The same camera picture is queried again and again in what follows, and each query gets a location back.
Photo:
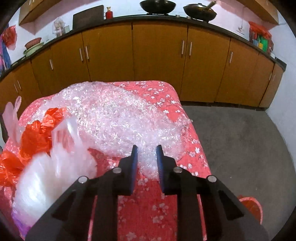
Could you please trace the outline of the red plastic trash basket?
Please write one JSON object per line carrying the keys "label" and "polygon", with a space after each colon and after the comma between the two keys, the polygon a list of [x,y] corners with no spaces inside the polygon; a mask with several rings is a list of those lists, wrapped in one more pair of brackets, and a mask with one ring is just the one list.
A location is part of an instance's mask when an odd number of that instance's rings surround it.
{"label": "red plastic trash basket", "polygon": [[252,213],[260,224],[263,222],[263,210],[256,198],[251,196],[238,196],[239,201]]}

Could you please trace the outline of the black wok left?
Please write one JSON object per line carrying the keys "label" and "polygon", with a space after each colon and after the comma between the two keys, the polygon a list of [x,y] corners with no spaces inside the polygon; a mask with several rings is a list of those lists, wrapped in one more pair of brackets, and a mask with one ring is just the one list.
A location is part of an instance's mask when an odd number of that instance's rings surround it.
{"label": "black wok left", "polygon": [[156,15],[167,15],[176,7],[176,4],[174,2],[165,0],[147,0],[141,1],[139,4],[141,8],[148,14]]}

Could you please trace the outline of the hanging red plastic bag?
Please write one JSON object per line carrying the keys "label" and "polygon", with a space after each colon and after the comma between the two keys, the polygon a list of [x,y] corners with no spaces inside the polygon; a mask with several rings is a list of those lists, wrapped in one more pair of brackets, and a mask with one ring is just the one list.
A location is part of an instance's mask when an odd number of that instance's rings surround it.
{"label": "hanging red plastic bag", "polygon": [[17,41],[16,25],[7,27],[3,31],[1,38],[9,50],[15,50]]}

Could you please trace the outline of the clear bubble wrap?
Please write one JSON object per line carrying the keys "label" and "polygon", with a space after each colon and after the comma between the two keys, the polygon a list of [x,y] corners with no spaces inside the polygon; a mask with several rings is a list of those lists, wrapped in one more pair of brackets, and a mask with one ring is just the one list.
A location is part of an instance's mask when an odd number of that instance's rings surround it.
{"label": "clear bubble wrap", "polygon": [[74,116],[90,148],[111,157],[126,157],[138,148],[138,166],[156,178],[156,147],[176,160],[185,154],[190,120],[181,111],[175,89],[163,81],[83,82],[44,100],[32,116],[40,120],[50,108]]}

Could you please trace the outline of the black countertop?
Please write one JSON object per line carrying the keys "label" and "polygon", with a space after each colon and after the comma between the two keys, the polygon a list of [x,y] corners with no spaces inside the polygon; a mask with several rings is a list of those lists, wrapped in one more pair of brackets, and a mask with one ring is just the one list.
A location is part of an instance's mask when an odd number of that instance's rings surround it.
{"label": "black countertop", "polygon": [[255,49],[258,51],[260,54],[264,55],[267,59],[272,61],[273,63],[277,64],[282,68],[283,71],[286,71],[287,69],[287,63],[284,63],[284,61],[280,60],[279,58],[272,58],[269,54],[264,52],[263,50],[259,49],[257,46],[249,42],[248,40],[244,39],[243,37],[240,37],[239,35],[226,30],[225,28],[219,27],[214,24],[210,24],[207,22],[203,22],[200,20],[193,20],[193,19],[188,19],[185,17],[176,17],[176,16],[163,16],[163,15],[129,15],[129,16],[119,16],[112,18],[110,20],[103,20],[97,24],[94,25],[88,25],[88,26],[83,26],[81,28],[71,30],[69,33],[66,33],[65,35],[62,35],[61,37],[55,38],[48,43],[46,43],[42,48],[38,49],[36,52],[34,52],[31,56],[25,57],[23,60],[18,60],[15,63],[13,63],[13,66],[9,69],[7,69],[2,75],[1,75],[1,80],[3,80],[9,73],[11,73],[13,70],[24,64],[26,61],[31,60],[34,56],[40,54],[42,51],[46,50],[47,48],[51,47],[53,44],[58,43],[64,39],[67,39],[69,37],[72,37],[74,35],[77,35],[78,33],[82,33],[88,30],[92,30],[95,28],[100,28],[103,26],[108,26],[108,25],[115,25],[115,24],[121,24],[121,23],[134,23],[136,21],[146,21],[149,23],[153,22],[167,22],[167,23],[177,23],[177,24],[185,24],[188,26],[194,26],[198,28],[203,28],[207,30],[211,30],[215,33],[219,33],[221,35],[227,36],[229,38],[234,38],[236,40],[239,40],[240,42],[243,42],[244,44],[250,46],[251,48]]}

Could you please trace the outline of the green box on counter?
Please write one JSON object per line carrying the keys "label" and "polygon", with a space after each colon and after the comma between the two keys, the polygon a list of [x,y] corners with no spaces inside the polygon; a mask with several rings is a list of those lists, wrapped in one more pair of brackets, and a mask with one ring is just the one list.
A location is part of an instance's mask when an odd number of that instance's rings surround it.
{"label": "green box on counter", "polygon": [[258,35],[257,42],[258,42],[258,48],[264,52],[267,52],[268,40],[265,37],[263,37],[262,35]]}

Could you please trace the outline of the red bottle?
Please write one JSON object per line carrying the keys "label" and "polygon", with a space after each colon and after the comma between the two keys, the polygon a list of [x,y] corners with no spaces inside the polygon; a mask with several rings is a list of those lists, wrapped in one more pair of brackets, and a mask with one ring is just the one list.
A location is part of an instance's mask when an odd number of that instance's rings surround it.
{"label": "red bottle", "polygon": [[105,13],[105,17],[106,17],[107,20],[113,18],[113,12],[111,11],[111,7],[110,6],[107,7],[107,11]]}

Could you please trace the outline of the translucent pinkish plastic bag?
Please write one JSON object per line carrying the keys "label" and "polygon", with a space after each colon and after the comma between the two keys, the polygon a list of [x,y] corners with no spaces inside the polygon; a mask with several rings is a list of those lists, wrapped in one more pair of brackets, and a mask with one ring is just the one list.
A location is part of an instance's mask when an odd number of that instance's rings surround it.
{"label": "translucent pinkish plastic bag", "polygon": [[15,104],[8,102],[3,112],[3,120],[8,137],[17,146],[20,146],[23,128],[19,125],[18,110],[21,106],[22,98],[18,96]]}

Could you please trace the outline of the white plastic bag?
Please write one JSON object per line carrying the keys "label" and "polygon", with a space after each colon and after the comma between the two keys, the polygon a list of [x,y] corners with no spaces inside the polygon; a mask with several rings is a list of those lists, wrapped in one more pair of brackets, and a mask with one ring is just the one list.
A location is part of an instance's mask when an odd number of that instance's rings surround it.
{"label": "white plastic bag", "polygon": [[64,119],[52,131],[50,152],[35,154],[18,179],[14,221],[33,226],[79,177],[96,174],[96,161],[79,135],[76,118]]}

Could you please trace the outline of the red-brown basin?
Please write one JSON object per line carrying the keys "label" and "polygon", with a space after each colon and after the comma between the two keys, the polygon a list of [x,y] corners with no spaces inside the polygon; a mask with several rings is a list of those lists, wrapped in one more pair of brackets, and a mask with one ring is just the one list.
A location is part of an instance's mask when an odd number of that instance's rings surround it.
{"label": "red-brown basin", "polygon": [[26,49],[30,49],[32,46],[39,44],[42,38],[35,38],[25,44]]}

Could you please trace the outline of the lower wooden cabinets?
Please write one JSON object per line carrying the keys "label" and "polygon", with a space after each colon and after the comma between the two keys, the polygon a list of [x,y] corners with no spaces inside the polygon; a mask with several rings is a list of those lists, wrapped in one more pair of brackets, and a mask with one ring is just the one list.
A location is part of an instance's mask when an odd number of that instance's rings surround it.
{"label": "lower wooden cabinets", "polygon": [[79,82],[159,80],[185,102],[270,107],[285,68],[257,47],[191,21],[124,21],[69,34],[1,78],[1,107]]}

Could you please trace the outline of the green basin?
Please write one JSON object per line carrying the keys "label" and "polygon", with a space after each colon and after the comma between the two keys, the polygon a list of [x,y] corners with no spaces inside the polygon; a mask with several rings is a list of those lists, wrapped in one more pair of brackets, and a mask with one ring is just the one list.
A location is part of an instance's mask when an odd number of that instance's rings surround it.
{"label": "green basin", "polygon": [[40,48],[42,48],[44,45],[44,42],[41,42],[41,43],[38,43],[32,47],[30,47],[29,49],[26,49],[24,52],[23,52],[23,55],[25,57],[29,57],[31,56],[33,53],[35,53],[37,50],[39,50]]}

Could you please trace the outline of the black wok with lid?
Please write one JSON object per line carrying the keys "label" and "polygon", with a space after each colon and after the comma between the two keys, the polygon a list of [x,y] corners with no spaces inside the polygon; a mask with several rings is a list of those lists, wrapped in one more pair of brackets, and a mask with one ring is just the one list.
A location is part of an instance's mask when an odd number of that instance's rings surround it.
{"label": "black wok with lid", "polygon": [[212,10],[212,7],[217,4],[217,1],[211,1],[207,6],[202,3],[188,4],[183,7],[186,15],[195,20],[209,22],[217,16],[217,13]]}

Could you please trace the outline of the upper wooden cabinets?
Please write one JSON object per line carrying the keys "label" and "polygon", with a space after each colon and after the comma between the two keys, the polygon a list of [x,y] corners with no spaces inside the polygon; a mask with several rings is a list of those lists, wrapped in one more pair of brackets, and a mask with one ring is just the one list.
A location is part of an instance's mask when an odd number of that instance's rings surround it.
{"label": "upper wooden cabinets", "polygon": [[[26,1],[20,7],[19,25],[35,21],[47,10],[61,1]],[[255,13],[263,21],[278,25],[278,11],[271,1],[234,1],[238,2]]]}

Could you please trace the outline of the wall power socket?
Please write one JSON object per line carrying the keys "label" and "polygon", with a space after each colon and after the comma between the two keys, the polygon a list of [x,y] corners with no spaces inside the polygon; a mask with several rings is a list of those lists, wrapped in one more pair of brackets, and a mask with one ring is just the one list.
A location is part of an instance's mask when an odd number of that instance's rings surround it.
{"label": "wall power socket", "polygon": [[244,32],[244,29],[243,28],[241,28],[241,27],[238,27],[237,29],[236,29],[236,32],[238,32],[239,34],[241,34],[241,35],[245,35],[245,32]]}

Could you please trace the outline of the wooden cabinets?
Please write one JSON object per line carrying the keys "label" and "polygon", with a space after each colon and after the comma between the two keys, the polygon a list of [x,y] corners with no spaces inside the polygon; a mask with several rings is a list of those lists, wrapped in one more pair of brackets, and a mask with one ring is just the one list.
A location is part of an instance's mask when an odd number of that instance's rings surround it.
{"label": "wooden cabinets", "polygon": [[69,34],[1,78],[1,107],[79,82],[159,80],[185,102],[270,107],[285,68],[257,47],[191,21],[124,21]]}
{"label": "wooden cabinets", "polygon": [[[19,25],[35,21],[47,10],[61,1],[26,1],[20,7]],[[234,1],[238,2],[255,13],[263,21],[278,25],[278,11],[271,1]]]}

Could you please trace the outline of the dark cutting board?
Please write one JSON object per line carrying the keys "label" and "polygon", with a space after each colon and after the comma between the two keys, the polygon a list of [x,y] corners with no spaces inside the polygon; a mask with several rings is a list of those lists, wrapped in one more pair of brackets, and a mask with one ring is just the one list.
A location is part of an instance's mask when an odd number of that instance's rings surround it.
{"label": "dark cutting board", "polygon": [[73,15],[73,30],[94,25],[104,20],[104,5],[95,6]]}

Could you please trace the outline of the bagged jars on counter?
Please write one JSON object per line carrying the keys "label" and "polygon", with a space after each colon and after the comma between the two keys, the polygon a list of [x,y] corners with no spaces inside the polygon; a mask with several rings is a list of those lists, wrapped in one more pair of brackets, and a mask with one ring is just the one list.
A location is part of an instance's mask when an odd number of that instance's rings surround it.
{"label": "bagged jars on counter", "polygon": [[56,18],[53,22],[53,34],[56,37],[61,37],[65,34],[65,22],[61,18]]}

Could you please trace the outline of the red bag on counter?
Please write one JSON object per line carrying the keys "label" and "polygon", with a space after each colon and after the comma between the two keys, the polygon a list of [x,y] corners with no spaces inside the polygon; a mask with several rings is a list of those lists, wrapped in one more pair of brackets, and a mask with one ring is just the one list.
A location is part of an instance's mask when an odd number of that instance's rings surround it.
{"label": "red bag on counter", "polygon": [[266,39],[271,39],[272,34],[262,25],[249,21],[249,38],[254,39],[254,36],[263,36]]}

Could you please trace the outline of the red plastic bag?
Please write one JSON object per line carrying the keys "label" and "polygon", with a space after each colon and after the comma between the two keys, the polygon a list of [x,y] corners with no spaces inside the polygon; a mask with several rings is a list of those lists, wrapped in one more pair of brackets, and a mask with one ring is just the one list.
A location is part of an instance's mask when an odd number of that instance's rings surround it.
{"label": "red plastic bag", "polygon": [[65,113],[65,108],[48,109],[42,121],[36,120],[26,125],[18,154],[8,150],[1,153],[1,186],[15,186],[35,154],[49,153],[52,148],[52,131],[63,120]]}
{"label": "red plastic bag", "polygon": [[9,50],[15,50],[17,41],[16,25],[7,27],[3,31],[1,38]]}

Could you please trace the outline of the pink blue hanging cloth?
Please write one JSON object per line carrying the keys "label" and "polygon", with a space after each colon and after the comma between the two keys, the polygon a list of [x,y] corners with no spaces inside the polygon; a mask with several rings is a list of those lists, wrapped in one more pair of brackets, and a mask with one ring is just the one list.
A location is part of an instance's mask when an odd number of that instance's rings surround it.
{"label": "pink blue hanging cloth", "polygon": [[0,74],[3,75],[11,67],[11,59],[8,54],[8,49],[1,37],[0,45]]}

